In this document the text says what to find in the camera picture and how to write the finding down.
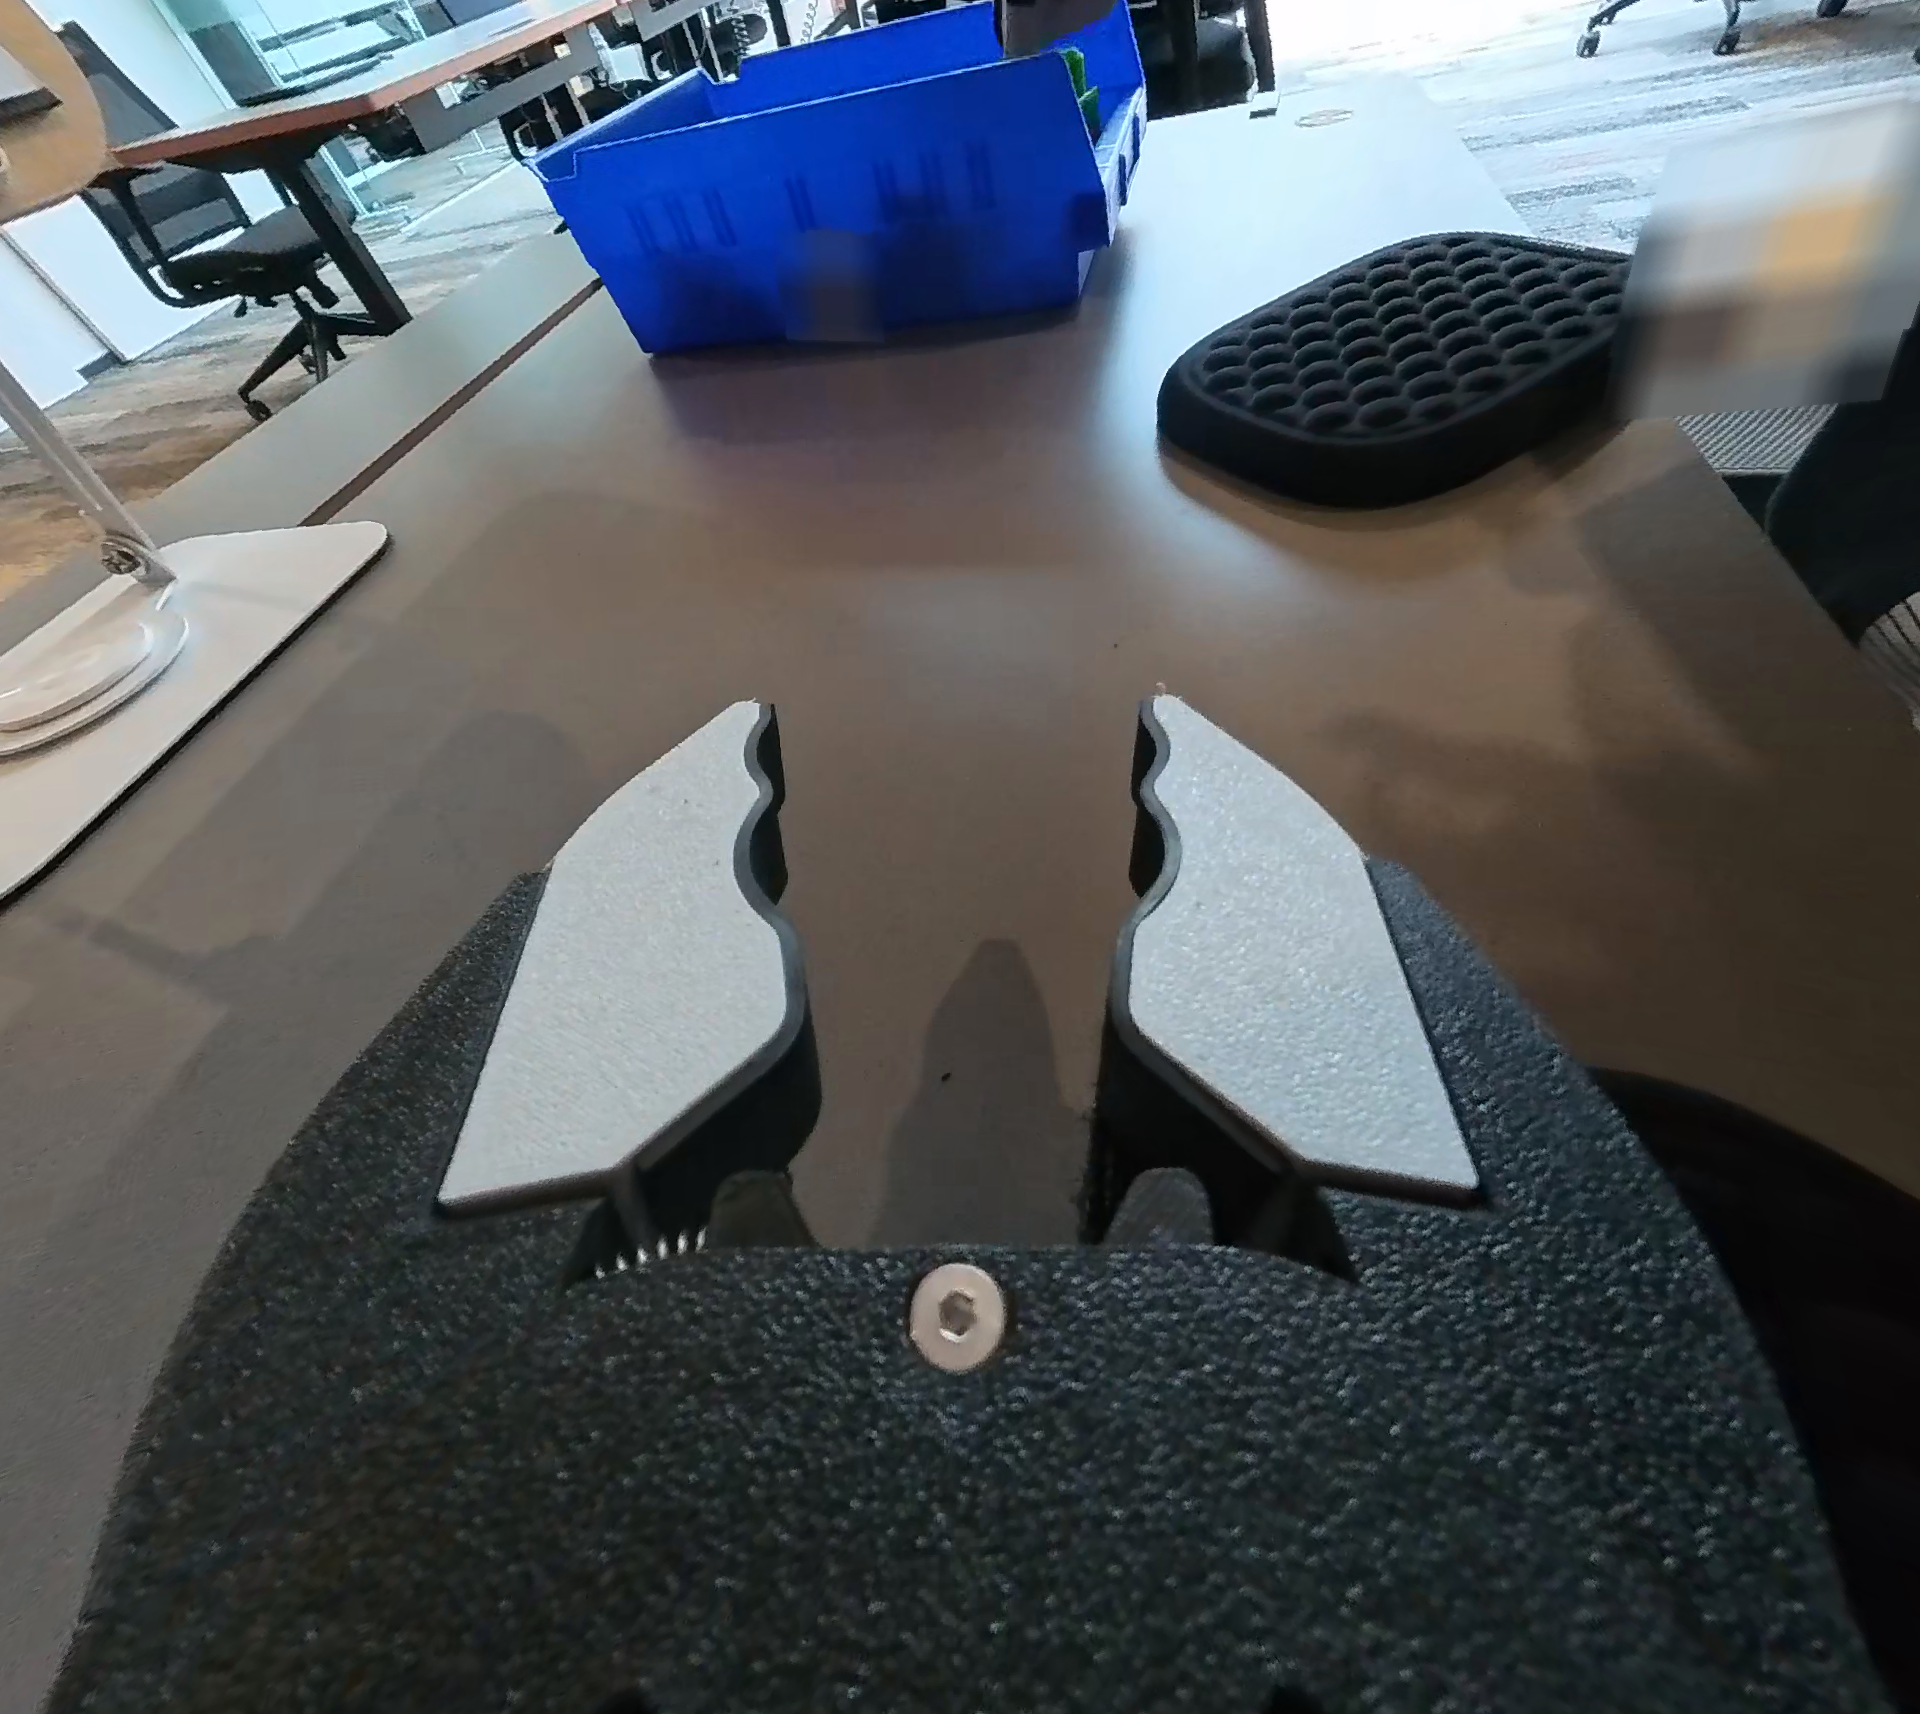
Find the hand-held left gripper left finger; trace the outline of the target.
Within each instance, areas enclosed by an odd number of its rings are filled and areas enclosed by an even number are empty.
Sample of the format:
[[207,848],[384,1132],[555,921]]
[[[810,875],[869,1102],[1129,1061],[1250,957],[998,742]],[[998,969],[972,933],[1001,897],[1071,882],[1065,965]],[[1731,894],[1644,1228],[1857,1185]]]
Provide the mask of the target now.
[[605,1199],[702,1220],[725,1180],[792,1169],[822,1087],[781,902],[781,722],[733,704],[560,847],[453,1142],[439,1209]]

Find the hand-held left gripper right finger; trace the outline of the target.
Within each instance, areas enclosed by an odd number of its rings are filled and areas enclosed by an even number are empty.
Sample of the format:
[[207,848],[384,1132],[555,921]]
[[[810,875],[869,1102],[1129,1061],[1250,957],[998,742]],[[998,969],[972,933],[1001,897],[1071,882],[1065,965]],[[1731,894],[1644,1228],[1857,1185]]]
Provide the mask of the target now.
[[1143,703],[1130,881],[1096,1135],[1218,1215],[1286,1185],[1485,1204],[1371,860],[1301,783],[1189,701]]

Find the blue plastic bin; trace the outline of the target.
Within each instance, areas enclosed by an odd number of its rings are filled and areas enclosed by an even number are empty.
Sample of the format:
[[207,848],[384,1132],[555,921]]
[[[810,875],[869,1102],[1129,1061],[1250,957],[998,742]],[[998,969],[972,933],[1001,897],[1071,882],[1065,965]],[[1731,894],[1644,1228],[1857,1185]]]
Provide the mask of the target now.
[[[1057,49],[1098,87],[1098,143]],[[977,2],[685,74],[535,175],[649,356],[852,347],[1073,310],[1147,125],[1122,0],[1018,61]]]

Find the black perforated rubber pad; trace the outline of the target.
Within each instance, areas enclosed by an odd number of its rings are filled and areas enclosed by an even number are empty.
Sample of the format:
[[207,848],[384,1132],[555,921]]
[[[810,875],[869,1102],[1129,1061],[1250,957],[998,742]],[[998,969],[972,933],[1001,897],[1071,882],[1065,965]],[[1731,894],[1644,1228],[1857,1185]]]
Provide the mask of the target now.
[[1632,257],[1497,233],[1380,246],[1198,339],[1164,449],[1284,503],[1430,503],[1599,423]]

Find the person's printed top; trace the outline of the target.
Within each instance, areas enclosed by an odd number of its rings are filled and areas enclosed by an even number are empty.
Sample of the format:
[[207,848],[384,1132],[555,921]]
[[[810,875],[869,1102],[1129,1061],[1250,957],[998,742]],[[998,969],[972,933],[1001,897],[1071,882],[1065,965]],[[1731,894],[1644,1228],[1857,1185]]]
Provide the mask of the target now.
[[1839,407],[1773,493],[1764,533],[1910,716],[1918,714],[1918,330],[1885,393]]

